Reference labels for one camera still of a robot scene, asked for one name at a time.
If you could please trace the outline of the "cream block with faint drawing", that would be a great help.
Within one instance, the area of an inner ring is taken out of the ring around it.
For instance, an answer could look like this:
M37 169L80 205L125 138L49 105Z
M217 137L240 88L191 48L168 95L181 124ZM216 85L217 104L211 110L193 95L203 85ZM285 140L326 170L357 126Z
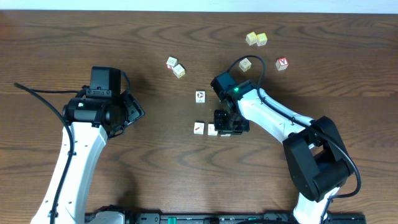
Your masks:
M252 63L249 61L248 58L244 58L239 62L239 68L243 71L246 72L251 68Z

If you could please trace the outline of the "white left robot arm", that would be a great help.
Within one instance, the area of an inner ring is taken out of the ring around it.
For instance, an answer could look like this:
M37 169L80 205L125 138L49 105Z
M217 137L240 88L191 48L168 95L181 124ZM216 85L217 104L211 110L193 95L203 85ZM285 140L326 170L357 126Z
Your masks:
M60 114L63 137L52 178L32 223L84 223L99 156L108 140L145 115L129 91L81 90Z

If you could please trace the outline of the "white block with hammer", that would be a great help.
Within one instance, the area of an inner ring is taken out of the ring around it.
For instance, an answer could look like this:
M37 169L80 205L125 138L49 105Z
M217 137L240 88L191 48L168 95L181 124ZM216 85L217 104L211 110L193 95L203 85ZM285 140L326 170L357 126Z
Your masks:
M205 130L205 123L203 123L203 122L195 122L194 123L194 129L193 129L194 134L203 135L204 130Z

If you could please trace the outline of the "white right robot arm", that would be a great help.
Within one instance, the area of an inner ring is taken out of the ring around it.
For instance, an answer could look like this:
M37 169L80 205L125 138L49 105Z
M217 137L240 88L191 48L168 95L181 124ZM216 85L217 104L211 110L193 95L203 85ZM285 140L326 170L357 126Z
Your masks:
M216 78L211 87L223 104L214 112L215 129L220 135L240 135L253 122L278 140L284 148L289 174L299 191L293 211L297 223L325 223L327 210L349 176L361 188L359 170L343 144L335 123L326 116L314 120L273 100L252 81L237 84Z

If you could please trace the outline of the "white block with faint print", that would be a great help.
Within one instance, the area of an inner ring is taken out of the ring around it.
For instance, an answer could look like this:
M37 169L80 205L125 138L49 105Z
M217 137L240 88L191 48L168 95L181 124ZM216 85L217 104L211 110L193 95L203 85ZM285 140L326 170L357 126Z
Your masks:
M217 136L218 135L218 131L215 129L215 125L209 123L208 124L208 135L209 136Z

